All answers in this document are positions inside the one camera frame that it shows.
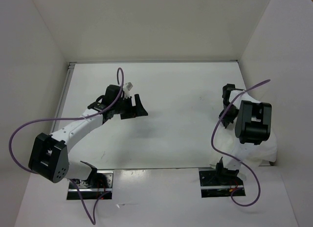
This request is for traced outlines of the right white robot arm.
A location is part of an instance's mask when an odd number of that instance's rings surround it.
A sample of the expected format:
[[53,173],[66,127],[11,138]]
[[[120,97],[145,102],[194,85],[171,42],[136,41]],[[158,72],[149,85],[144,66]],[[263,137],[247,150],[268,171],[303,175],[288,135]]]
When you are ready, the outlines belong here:
[[260,102],[234,84],[223,86],[223,107],[219,115],[222,125],[227,128],[235,123],[235,145],[230,152],[240,161],[247,159],[270,137],[270,103]]

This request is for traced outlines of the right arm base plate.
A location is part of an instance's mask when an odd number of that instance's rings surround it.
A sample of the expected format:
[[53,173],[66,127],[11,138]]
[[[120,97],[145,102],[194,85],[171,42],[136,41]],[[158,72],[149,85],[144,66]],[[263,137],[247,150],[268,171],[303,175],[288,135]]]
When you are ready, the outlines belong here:
[[234,197],[246,195],[244,183],[238,177],[220,178],[214,169],[200,169],[199,177],[202,198],[230,197],[234,190],[237,190]]

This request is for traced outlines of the white pleated skirt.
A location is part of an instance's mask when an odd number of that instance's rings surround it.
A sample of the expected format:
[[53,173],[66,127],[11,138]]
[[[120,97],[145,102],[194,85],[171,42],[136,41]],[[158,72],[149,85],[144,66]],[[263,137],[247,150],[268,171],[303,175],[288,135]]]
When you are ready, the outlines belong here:
[[[259,145],[253,143],[241,144],[235,136],[234,124],[229,125],[227,128],[220,124],[214,136],[214,146],[222,152],[235,156],[251,169],[257,168],[264,161],[275,162],[277,158],[277,138],[273,131],[270,132],[269,139]],[[228,170],[239,170],[241,177],[248,175],[249,170],[240,162],[218,153],[214,149],[211,150],[209,165],[215,167],[219,161],[222,161],[224,168]]]

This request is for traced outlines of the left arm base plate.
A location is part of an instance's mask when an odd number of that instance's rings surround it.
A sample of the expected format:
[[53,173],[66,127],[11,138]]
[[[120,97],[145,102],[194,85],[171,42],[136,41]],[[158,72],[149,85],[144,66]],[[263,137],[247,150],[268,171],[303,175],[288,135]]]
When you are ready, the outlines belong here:
[[102,200],[111,200],[113,175],[113,170],[98,170],[96,182],[93,184],[78,179],[74,181],[84,200],[97,200],[99,197]]

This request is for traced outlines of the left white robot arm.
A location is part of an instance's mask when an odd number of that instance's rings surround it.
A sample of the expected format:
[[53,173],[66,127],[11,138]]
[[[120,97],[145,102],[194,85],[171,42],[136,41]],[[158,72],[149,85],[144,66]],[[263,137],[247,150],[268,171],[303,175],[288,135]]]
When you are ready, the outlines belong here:
[[98,169],[85,162],[70,161],[68,154],[73,147],[93,130],[99,128],[114,115],[121,119],[147,116],[138,94],[130,96],[131,83],[120,87],[109,85],[104,95],[98,97],[82,113],[81,119],[49,135],[41,133],[34,141],[28,167],[53,183],[62,179],[79,180],[85,187],[93,187],[99,181]]

